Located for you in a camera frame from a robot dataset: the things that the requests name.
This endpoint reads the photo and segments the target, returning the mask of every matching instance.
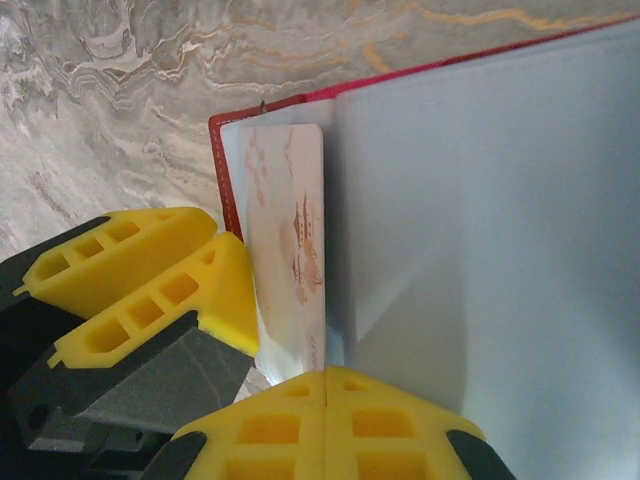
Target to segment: white plastic page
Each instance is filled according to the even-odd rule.
[[[349,364],[523,479],[640,476],[640,22],[583,39],[337,107]]]

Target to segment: black rubber grip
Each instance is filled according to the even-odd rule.
[[[202,432],[189,432],[166,443],[145,469],[140,480],[184,480],[207,443]]]
[[[38,257],[86,233],[109,217],[98,217],[0,262],[0,390],[13,385],[53,342],[84,319],[49,305],[27,292],[17,297],[22,277]]]
[[[483,440],[461,430],[449,430],[447,438],[471,480],[516,480],[496,451]]]

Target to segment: gray marble background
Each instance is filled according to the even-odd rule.
[[[634,13],[638,0],[0,0],[0,260],[110,210],[221,219],[215,113]]]

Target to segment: red booklet cover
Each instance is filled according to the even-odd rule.
[[[314,92],[294,95],[294,96],[285,98],[283,100],[278,100],[276,102],[257,105],[255,107],[236,110],[233,112],[225,112],[225,113],[212,116],[211,118],[209,118],[209,135],[211,136],[213,161],[216,169],[216,176],[218,179],[218,189],[220,191],[220,199],[222,202],[222,211],[223,211],[224,223],[225,223],[226,229],[230,232],[233,232],[239,238],[242,239],[240,221],[238,219],[238,212],[237,212],[237,208],[236,208],[236,204],[233,196],[233,189],[231,186],[231,180],[229,178],[229,169],[227,166],[227,159],[225,156],[222,140],[220,137],[220,129],[224,125],[238,121],[238,120],[243,120],[245,118],[255,117],[256,115],[260,115],[261,113],[279,110],[281,108],[289,107],[291,105],[335,98],[339,94],[347,92],[349,90],[355,90],[358,88],[367,87],[370,85],[374,85],[376,83],[385,82],[387,80],[392,80],[395,78],[412,75],[414,73],[420,73],[426,70],[445,67],[448,65],[453,65],[453,64],[465,62],[468,60],[475,60],[482,57],[488,57],[488,56],[496,55],[499,53],[517,50],[519,48],[551,42],[561,38],[586,33],[592,30],[597,30],[604,27],[610,27],[613,25],[626,23],[626,22],[635,20],[637,18],[640,18],[640,17],[638,16],[629,17],[629,18],[617,20],[614,22],[606,23],[606,24],[595,25],[595,26],[586,27],[578,30],[572,30],[568,32],[562,32],[562,33],[551,35],[544,38],[513,43],[509,45],[504,45],[501,47],[492,48],[489,50],[483,50],[480,52],[470,53],[467,55],[448,58],[438,62],[428,63],[425,65],[418,65],[418,66],[410,67],[404,70],[386,73],[384,75],[378,75],[374,77],[353,80],[350,82],[339,83],[326,88],[322,88],[320,90],[316,90]]]
[[[472,418],[518,478],[637,480],[640,21],[558,37],[213,117],[225,221],[290,258],[250,214],[287,157],[256,181],[246,136],[319,126],[327,362]]]

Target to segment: screw hole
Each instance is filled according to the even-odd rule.
[[[31,430],[40,430],[45,423],[47,423],[47,419],[49,418],[49,405],[46,403],[41,403],[36,405],[33,410],[31,410],[31,414],[29,415],[29,419],[27,420],[27,426]]]

